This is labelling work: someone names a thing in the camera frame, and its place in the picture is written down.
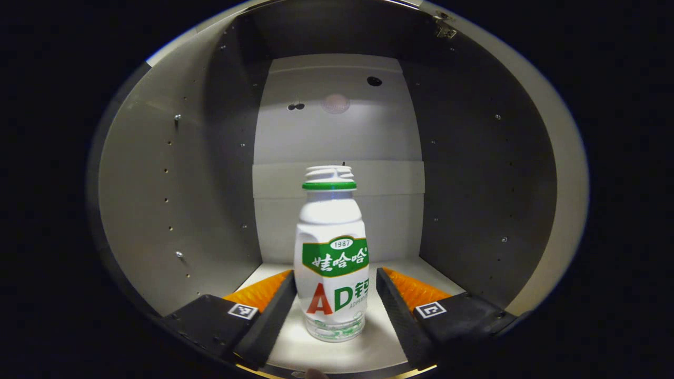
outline enclosure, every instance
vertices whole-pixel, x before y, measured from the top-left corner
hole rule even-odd
[[[514,316],[556,286],[584,228],[574,120],[504,42],[427,1],[254,0],[111,100],[88,171],[100,256],[148,315],[225,296],[292,268],[304,170],[328,164],[356,175],[371,280],[387,266]],[[341,344],[310,337],[294,305],[258,373],[416,374],[368,302]]]

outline white plastic bottle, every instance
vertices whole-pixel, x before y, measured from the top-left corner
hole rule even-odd
[[[369,252],[351,167],[309,167],[295,235],[295,282],[309,334],[328,342],[365,326]]]

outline hinge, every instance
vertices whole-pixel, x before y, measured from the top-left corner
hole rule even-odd
[[[436,16],[433,16],[433,18],[435,18],[435,23],[437,24],[437,34],[435,36],[438,38],[452,39],[456,35],[456,30],[447,25],[445,21],[454,22],[456,19],[444,12],[435,11],[435,13],[437,14]]]

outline gray metal wall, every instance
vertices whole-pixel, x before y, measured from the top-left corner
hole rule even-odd
[[[102,227],[114,261],[159,314],[234,291],[262,262],[251,168],[270,60],[255,45],[237,21],[195,36],[145,74],[107,132],[96,176]]]
[[[420,257],[505,308],[548,242],[552,146],[529,95],[498,60],[461,33],[428,42],[426,61],[401,61],[425,167]]]

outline black hole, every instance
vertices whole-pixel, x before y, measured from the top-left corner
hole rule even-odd
[[[381,86],[381,79],[376,78],[374,76],[370,76],[369,78],[367,78],[367,83],[370,86],[379,87]]]

